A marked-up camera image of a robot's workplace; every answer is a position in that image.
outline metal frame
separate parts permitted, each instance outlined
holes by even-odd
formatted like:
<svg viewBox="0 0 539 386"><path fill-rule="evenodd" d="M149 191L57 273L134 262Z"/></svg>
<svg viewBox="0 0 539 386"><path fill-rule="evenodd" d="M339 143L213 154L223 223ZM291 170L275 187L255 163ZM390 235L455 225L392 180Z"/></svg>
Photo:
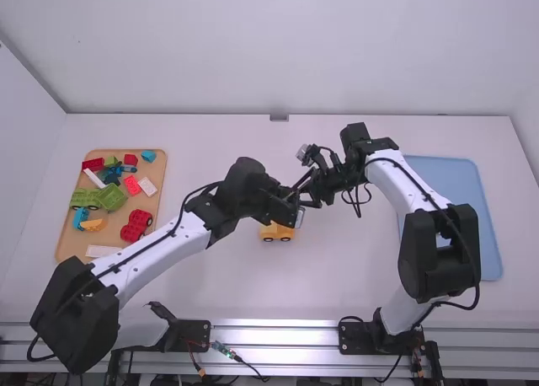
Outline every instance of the metal frame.
<svg viewBox="0 0 539 386"><path fill-rule="evenodd" d="M263 375L270 376L385 376L396 357L343 356L337 347L337 321L221 319L212 321L211 339L234 349ZM539 379L539 328L425 327L425 338L440 346L440 363L447 378ZM0 323L0 372L65 372L57 361L26 361L35 332L26 323ZM48 353L40 343L36 356ZM90 372L106 372L108 356ZM196 354L209 374L252 375L251 369L219 352ZM129 353L121 359L127 370ZM425 365L430 375L429 365ZM195 374L189 355L182 352L135 352L134 373ZM393 374L409 378L409 361L402 359Z"/></svg>

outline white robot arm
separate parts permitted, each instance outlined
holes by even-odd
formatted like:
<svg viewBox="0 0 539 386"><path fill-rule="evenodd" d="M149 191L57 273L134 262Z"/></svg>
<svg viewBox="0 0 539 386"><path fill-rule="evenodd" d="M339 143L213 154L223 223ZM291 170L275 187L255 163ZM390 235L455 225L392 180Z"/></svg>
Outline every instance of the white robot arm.
<svg viewBox="0 0 539 386"><path fill-rule="evenodd" d="M186 197L180 214L154 233L87 265L76 257L63 261L30 320L37 332L35 342L42 338L75 374L87 371L111 349L154 346L168 334L167 321L150 308L131 317L120 315L148 282L226 237L243 217L297 227L304 206L331 205L335 193L364 182L376 185L406 216L398 260L403 286L366 328L378 351L384 351L393 337L412 330L440 300L477 287L475 211L468 205L453 206L437 194L406 164L391 139L371 140L364 124L348 125L341 131L341 141L346 161L342 164L330 151L332 168L320 147L303 147L298 153L302 163L316 163L318 168L310 168L292 187L272 179L257 161L239 158L222 182L201 188L190 201ZM312 200L302 200L301 194ZM451 239L451 245L437 249L437 233ZM33 345L29 360L46 359L31 356Z"/></svg>

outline green toy truck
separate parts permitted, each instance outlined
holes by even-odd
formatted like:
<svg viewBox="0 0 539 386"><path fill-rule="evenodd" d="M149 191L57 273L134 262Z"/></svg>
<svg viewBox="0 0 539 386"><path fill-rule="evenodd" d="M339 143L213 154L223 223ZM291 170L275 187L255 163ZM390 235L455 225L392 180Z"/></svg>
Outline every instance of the green toy truck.
<svg viewBox="0 0 539 386"><path fill-rule="evenodd" d="M87 207L92 211L97 211L100 208L100 204L96 200L98 193L101 190L99 188L95 190L87 190L86 188L77 188L73 191L69 207L73 210L77 210L80 207Z"/></svg>
<svg viewBox="0 0 539 386"><path fill-rule="evenodd" d="M95 199L107 211L113 212L124 205L125 201L127 201L127 196L116 184L108 184L102 190L99 190Z"/></svg>

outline wooden tray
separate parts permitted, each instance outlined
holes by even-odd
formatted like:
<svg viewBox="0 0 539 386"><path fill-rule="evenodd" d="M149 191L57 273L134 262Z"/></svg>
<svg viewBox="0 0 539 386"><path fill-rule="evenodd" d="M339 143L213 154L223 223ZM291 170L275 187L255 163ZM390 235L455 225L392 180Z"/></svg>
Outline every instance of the wooden tray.
<svg viewBox="0 0 539 386"><path fill-rule="evenodd" d="M109 156L116 156L119 161L124 160L124 154L135 154L138 157L138 170L136 173L123 173L120 180L120 188L127 195L127 201L116 212L107 213L105 209L99 209L97 211L89 211L88 220L100 219L106 217L108 219L107 227L99 232L80 231L73 227L73 218L75 211L66 205L67 215L64 226L61 230L60 239L56 246L55 258L57 262L62 262L72 255L76 255L82 262L87 263L93 258L86 256L86 249L91 245L108 245L110 247L124 248L129 243L120 238L121 228L129 221L129 214L134 209L142 209L150 212L153 215L153 223L146 233L153 231L157 221L157 209L159 207L159 198L161 196L161 189L163 188L163 179L165 175L165 168L167 166L167 154L163 150L153 150L157 154L157 158L153 163L144 161L141 157L141 152L146 149L124 149L124 148L111 148L111 149L99 149L93 150L86 155L84 160L90 160L92 158L107 158ZM137 180L141 180L144 177L148 179L157 187L157 194L151 198L147 197L144 192L141 192L135 196L130 196L125 187L123 179L129 175L135 175ZM78 176L76 188L94 189L96 186L88 178L88 176L81 171Z"/></svg>

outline white wall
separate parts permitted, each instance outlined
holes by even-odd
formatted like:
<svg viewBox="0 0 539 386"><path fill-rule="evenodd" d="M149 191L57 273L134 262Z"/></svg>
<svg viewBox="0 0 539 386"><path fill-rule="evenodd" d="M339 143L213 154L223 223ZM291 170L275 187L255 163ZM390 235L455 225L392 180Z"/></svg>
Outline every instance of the white wall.
<svg viewBox="0 0 539 386"><path fill-rule="evenodd" d="M537 0L0 0L73 112L506 114Z"/></svg>
<svg viewBox="0 0 539 386"><path fill-rule="evenodd" d="M517 101L511 120L531 171L539 182L539 85L529 89Z"/></svg>
<svg viewBox="0 0 539 386"><path fill-rule="evenodd" d="M65 118L0 42L0 285Z"/></svg>

